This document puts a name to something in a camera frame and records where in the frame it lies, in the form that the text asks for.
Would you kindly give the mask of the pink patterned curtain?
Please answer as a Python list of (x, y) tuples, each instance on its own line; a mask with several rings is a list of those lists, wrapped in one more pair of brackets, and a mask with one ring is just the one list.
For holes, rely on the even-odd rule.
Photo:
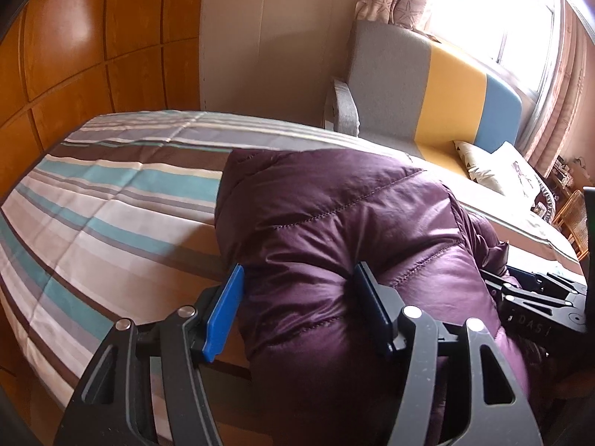
[(581, 15), (561, 0), (555, 62), (547, 67), (544, 89), (517, 138), (517, 149), (540, 174), (548, 176), (561, 156), (585, 97), (588, 45)]

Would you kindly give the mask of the cluttered wooden desk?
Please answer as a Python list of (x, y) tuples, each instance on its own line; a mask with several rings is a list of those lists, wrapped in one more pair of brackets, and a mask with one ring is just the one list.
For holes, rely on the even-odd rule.
[(594, 186), (594, 178), (587, 171), (582, 156), (565, 159), (559, 155), (551, 170), (551, 178), (555, 180), (563, 192), (568, 194), (575, 190), (582, 190), (585, 186)]

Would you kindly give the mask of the rattan wooden chair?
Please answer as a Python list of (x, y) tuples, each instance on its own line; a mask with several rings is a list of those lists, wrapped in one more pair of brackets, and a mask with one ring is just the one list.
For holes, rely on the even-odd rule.
[(579, 261), (589, 255), (587, 210), (582, 190), (575, 190), (557, 212), (554, 227), (569, 240)]

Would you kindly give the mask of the orange wooden wardrobe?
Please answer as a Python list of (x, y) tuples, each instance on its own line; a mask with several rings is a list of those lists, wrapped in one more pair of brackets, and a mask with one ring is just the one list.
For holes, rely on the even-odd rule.
[(196, 110), (202, 0), (26, 0), (1, 40), (1, 188), (92, 117)]

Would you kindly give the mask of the striped bed duvet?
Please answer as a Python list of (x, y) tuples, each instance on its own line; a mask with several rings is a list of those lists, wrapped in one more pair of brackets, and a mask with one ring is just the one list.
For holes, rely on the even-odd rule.
[(222, 273), (213, 227), (236, 148), (401, 151), (306, 126), (212, 113), (101, 116), (1, 207), (1, 300), (40, 379), (65, 404), (119, 317), (163, 317)]

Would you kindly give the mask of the bright window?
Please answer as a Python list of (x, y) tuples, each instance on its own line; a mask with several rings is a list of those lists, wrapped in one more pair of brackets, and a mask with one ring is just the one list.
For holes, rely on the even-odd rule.
[(561, 0), (428, 0), (419, 27), (535, 97), (557, 57), (560, 18)]

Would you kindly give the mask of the glass jar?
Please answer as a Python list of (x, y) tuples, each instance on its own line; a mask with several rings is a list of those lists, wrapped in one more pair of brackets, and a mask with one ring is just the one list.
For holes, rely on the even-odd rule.
[(533, 212), (537, 214), (539, 217), (544, 217), (547, 213), (547, 208), (544, 206), (543, 203), (536, 203), (534, 205)]

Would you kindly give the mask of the white floral pillow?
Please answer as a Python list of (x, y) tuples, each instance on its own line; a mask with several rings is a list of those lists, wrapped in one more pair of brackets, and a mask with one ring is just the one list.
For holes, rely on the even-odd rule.
[(543, 219), (551, 222), (556, 213), (556, 199), (554, 193), (544, 183), (541, 175), (522, 157), (520, 152), (510, 144), (504, 142), (492, 153), (492, 157), (510, 175), (512, 181), (522, 192), (524, 200), (533, 209), (541, 203), (546, 211)]

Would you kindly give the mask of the grey yellow blue sofa chair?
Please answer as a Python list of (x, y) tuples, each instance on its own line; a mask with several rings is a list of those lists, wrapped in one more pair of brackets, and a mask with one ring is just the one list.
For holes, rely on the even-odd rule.
[(521, 99), (490, 71), (395, 25), (358, 20), (346, 78), (327, 93), (330, 131), (397, 149), (461, 175), (458, 141), (488, 153), (513, 143)]

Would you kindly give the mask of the purple quilted down jacket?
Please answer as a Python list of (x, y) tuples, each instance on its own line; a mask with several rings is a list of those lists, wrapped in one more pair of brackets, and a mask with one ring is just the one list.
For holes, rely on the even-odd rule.
[(349, 288), (361, 262), (432, 318), (481, 319), (544, 412), (544, 354), (504, 330), (481, 278), (507, 275), (508, 246), (431, 173), (350, 149), (236, 150), (215, 229), (245, 271), (239, 330), (275, 444), (373, 445), (389, 429), (391, 372)]

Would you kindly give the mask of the triangle patterned cushion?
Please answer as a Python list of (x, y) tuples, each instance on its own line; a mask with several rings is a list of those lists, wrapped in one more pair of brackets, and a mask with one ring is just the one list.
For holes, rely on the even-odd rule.
[(454, 141), (454, 147), (472, 181), (500, 194), (504, 193), (501, 169), (490, 153), (464, 141)]

